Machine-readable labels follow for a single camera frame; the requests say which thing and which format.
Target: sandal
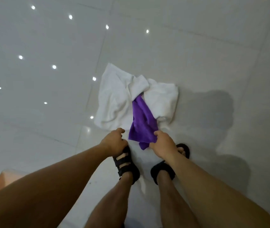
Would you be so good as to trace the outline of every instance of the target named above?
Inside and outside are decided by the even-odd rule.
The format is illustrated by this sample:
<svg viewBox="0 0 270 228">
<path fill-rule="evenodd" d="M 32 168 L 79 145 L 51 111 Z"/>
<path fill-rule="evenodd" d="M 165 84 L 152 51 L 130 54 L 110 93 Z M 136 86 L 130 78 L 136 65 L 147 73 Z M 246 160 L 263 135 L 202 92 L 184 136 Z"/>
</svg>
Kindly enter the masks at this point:
<svg viewBox="0 0 270 228">
<path fill-rule="evenodd" d="M 122 155 L 123 153 L 127 153 L 127 155 L 125 157 L 122 157 L 120 159 L 116 159 L 118 158 L 120 155 Z M 140 172 L 139 172 L 139 169 L 137 168 L 137 166 L 135 166 L 135 164 L 133 163 L 132 161 L 132 158 L 131 158 L 131 150 L 130 150 L 130 147 L 129 146 L 126 146 L 122 153 L 116 156 L 116 157 L 113 157 L 114 159 L 114 162 L 115 162 L 115 165 L 118 169 L 118 174 L 120 176 L 119 180 L 121 179 L 121 176 L 125 173 L 125 172 L 132 172 L 133 174 L 133 184 L 139 179 L 140 177 Z M 124 164 L 124 163 L 130 163 L 129 165 L 125 165 L 123 166 L 122 168 L 119 168 L 120 165 Z"/>
<path fill-rule="evenodd" d="M 190 158 L 190 149 L 186 144 L 180 143 L 178 145 L 176 145 L 177 147 L 182 147 L 185 151 L 185 157 L 187 159 Z M 165 163 L 165 161 L 162 161 L 158 164 L 156 164 L 155 166 L 152 167 L 151 169 L 151 176 L 154 180 L 154 182 L 156 183 L 156 185 L 158 185 L 157 183 L 157 175 L 160 172 L 160 170 L 165 170 L 166 172 L 168 172 L 171 180 L 173 180 L 175 178 L 175 172 L 174 170 L 171 168 L 171 166 L 169 166 L 167 163 Z"/>
</svg>

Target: purple fabric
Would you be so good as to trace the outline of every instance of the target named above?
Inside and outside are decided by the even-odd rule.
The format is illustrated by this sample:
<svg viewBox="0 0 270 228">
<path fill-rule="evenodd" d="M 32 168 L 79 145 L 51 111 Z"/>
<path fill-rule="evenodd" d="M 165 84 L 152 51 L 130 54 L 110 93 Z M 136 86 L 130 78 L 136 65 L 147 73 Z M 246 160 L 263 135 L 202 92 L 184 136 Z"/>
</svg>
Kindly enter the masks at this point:
<svg viewBox="0 0 270 228">
<path fill-rule="evenodd" d="M 150 142 L 156 142 L 154 131 L 158 130 L 157 120 L 153 117 L 145 101 L 139 95 L 132 102 L 133 123 L 129 132 L 129 139 L 139 142 L 142 150 L 149 147 Z"/>
</svg>

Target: cloth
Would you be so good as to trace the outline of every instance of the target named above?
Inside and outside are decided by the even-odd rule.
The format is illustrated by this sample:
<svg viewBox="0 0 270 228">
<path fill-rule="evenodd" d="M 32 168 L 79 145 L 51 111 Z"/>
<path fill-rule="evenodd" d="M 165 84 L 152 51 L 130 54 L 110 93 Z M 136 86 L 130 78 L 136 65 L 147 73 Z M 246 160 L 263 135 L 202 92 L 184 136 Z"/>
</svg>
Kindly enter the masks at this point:
<svg viewBox="0 0 270 228">
<path fill-rule="evenodd" d="M 170 123 L 178 99 L 174 84 L 147 80 L 142 75 L 135 77 L 109 63 L 101 77 L 95 125 L 105 130 L 129 130 L 133 122 L 132 101 L 142 92 L 153 117 Z"/>
<path fill-rule="evenodd" d="M 142 150 L 149 147 L 150 142 L 156 142 L 154 131 L 158 130 L 157 120 L 153 117 L 145 101 L 139 95 L 132 103 L 133 123 L 129 131 L 129 139 L 139 142 Z"/>
</svg>

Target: white cloth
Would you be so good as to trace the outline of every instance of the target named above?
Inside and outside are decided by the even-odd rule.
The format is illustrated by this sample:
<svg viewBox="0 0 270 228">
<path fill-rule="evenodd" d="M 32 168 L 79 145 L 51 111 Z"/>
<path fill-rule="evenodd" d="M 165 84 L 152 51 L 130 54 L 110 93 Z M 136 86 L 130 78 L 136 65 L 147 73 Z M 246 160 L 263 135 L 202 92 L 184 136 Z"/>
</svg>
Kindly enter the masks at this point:
<svg viewBox="0 0 270 228">
<path fill-rule="evenodd" d="M 178 99 L 174 84 L 146 80 L 142 75 L 135 77 L 109 63 L 101 77 L 95 125 L 106 130 L 129 130 L 133 122 L 132 101 L 142 92 L 154 118 L 170 123 Z"/>
</svg>

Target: glossy floor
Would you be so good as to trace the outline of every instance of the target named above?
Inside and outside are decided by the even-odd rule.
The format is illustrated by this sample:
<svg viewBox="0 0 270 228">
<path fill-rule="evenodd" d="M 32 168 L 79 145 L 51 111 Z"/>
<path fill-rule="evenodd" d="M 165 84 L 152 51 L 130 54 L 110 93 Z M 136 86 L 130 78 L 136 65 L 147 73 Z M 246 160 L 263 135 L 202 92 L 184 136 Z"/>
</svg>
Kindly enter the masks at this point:
<svg viewBox="0 0 270 228">
<path fill-rule="evenodd" d="M 270 213 L 270 0 L 0 0 L 0 172 L 32 172 L 100 142 L 107 131 L 91 116 L 108 62 L 177 84 L 166 131 Z M 126 224 L 161 227 L 149 176 L 159 159 L 130 146 L 144 177 Z M 109 158 L 66 223 L 82 227 L 117 181 Z"/>
</svg>

